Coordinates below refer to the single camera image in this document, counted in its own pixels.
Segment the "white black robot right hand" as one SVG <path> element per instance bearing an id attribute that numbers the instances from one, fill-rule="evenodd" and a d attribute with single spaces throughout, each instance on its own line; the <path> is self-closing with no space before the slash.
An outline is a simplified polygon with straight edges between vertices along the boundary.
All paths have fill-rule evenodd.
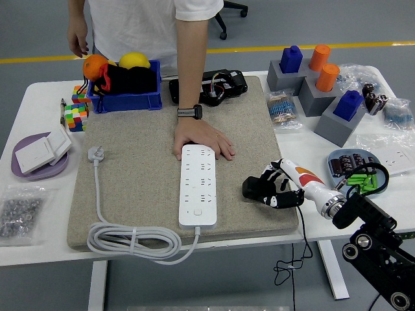
<path id="1" fill-rule="evenodd" d="M 346 201 L 344 195 L 330 189 L 318 176 L 288 159 L 271 162 L 260 179 L 275 181 L 284 174 L 304 191 L 305 198 L 314 201 L 317 211 L 325 218 L 333 218 Z"/>

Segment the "person's right hand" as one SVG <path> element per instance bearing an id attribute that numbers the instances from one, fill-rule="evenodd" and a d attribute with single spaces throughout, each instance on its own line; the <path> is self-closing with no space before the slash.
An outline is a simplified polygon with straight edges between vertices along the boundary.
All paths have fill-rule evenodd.
<path id="1" fill-rule="evenodd" d="M 88 27 L 86 23 L 70 22 L 67 29 L 67 40 L 70 51 L 77 57 L 83 58 L 88 54 L 89 48 L 86 41 Z"/>

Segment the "person's left hand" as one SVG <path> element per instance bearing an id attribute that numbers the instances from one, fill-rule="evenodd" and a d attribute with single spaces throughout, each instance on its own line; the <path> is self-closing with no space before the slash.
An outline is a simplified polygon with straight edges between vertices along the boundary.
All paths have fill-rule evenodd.
<path id="1" fill-rule="evenodd" d="M 173 154 L 178 161 L 182 159 L 182 147 L 190 142 L 210 147 L 216 159 L 223 156 L 228 161 L 232 161 L 235 156 L 232 142 L 221 131 L 202 119 L 180 117 L 176 125 L 173 144 Z"/>

